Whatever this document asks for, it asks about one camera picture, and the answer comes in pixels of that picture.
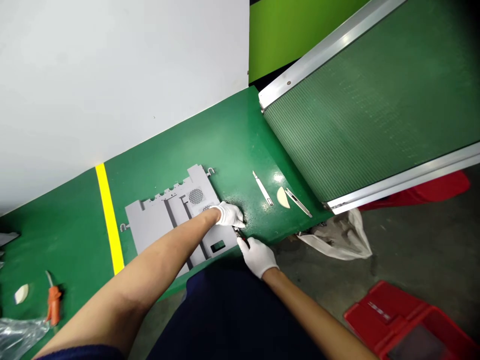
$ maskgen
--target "white wall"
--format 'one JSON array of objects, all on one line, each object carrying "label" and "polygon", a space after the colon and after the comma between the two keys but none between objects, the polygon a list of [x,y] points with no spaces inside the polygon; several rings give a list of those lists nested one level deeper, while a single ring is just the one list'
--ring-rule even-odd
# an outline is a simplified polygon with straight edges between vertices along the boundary
[{"label": "white wall", "polygon": [[0,215],[248,86],[248,0],[0,1]]}]

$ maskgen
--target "concrete floor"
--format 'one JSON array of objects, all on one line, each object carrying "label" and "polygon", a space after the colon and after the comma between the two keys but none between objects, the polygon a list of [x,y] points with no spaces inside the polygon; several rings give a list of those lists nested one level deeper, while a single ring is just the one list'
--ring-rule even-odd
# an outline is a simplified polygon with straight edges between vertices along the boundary
[{"label": "concrete floor", "polygon": [[[285,239],[273,250],[280,269],[317,303],[343,321],[343,313],[379,280],[438,306],[480,341],[480,165],[465,171],[466,193],[438,203],[362,213],[374,256],[341,261],[302,241]],[[184,292],[148,313],[130,359],[145,359]]]}]

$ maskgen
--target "green conveyor belt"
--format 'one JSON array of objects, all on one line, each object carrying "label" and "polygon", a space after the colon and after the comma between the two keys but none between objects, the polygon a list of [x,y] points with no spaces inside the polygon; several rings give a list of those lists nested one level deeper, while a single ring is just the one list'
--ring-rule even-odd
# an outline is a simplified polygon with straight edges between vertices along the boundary
[{"label": "green conveyor belt", "polygon": [[480,141],[466,20],[446,0],[407,1],[266,109],[319,200]]}]

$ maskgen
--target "gloved hand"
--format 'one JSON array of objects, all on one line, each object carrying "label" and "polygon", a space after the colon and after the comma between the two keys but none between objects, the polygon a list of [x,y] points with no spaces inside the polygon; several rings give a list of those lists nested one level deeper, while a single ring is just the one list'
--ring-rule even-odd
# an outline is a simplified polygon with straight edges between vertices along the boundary
[{"label": "gloved hand", "polygon": [[244,215],[238,206],[222,201],[220,205],[214,205],[210,207],[210,209],[213,208],[217,208],[221,213],[220,220],[216,223],[216,225],[234,226],[237,228],[245,227],[245,224],[243,223]]},{"label": "gloved hand", "polygon": [[279,269],[279,266],[275,261],[274,252],[267,245],[253,237],[249,237],[247,241],[250,245],[250,249],[242,238],[238,237],[236,239],[241,253],[243,254],[245,264],[257,278],[261,279],[264,272],[268,269]]}]

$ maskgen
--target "yellow tape line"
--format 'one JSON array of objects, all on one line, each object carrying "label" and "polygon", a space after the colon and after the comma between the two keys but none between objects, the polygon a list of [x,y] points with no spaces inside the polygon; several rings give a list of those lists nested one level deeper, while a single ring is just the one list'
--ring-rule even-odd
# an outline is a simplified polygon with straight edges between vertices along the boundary
[{"label": "yellow tape line", "polygon": [[106,231],[108,233],[108,241],[110,242],[111,262],[113,263],[113,273],[117,275],[124,267],[124,255],[122,254],[122,246],[120,245],[119,229],[117,220],[115,219],[114,204],[110,195],[109,180],[105,164],[95,167],[96,176],[98,177],[98,186],[100,187],[101,203],[103,204],[103,213],[105,214]]}]

